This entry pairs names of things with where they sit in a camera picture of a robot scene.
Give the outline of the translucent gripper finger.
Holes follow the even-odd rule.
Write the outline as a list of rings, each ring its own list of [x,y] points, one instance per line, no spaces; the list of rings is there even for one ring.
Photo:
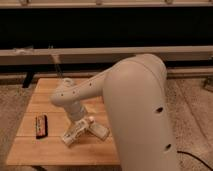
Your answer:
[[[86,118],[86,121],[88,122],[89,124],[89,129],[90,130],[97,130],[98,127],[99,127],[99,124],[95,121],[95,118],[93,116],[89,116]]]
[[[75,122],[70,123],[70,126],[67,130],[67,134],[69,136],[75,136],[76,135],[76,123]]]

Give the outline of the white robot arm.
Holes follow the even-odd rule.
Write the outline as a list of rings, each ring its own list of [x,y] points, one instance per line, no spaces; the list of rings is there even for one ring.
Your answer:
[[[180,171],[166,109],[166,78],[159,57],[138,54],[77,85],[63,79],[51,102],[70,112],[73,103],[101,96],[122,171]]]

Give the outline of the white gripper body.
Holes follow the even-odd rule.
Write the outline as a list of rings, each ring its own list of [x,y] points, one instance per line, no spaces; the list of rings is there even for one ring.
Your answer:
[[[64,78],[63,84],[65,87],[72,87],[75,82],[71,78]],[[76,122],[82,119],[86,114],[87,110],[85,106],[80,101],[75,101],[64,106],[64,110],[67,112],[68,118],[71,122]]]

